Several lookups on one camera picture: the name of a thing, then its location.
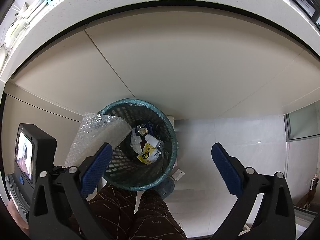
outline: brown patterned pants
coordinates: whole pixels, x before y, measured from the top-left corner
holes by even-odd
[[[187,239],[157,192],[146,190],[142,194],[138,211],[133,214],[136,196],[136,191],[107,184],[89,201],[89,205],[101,225],[115,240]],[[79,230],[73,217],[70,222],[74,230]]]

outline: floor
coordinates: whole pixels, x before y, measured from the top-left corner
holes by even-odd
[[[178,168],[185,175],[176,182],[166,203],[188,238],[214,234],[236,202],[211,159],[215,142],[245,167],[268,175],[284,173],[294,202],[308,191],[317,171],[319,139],[286,143],[283,116],[175,120],[175,130]],[[262,194],[248,224],[253,223],[261,199]]]

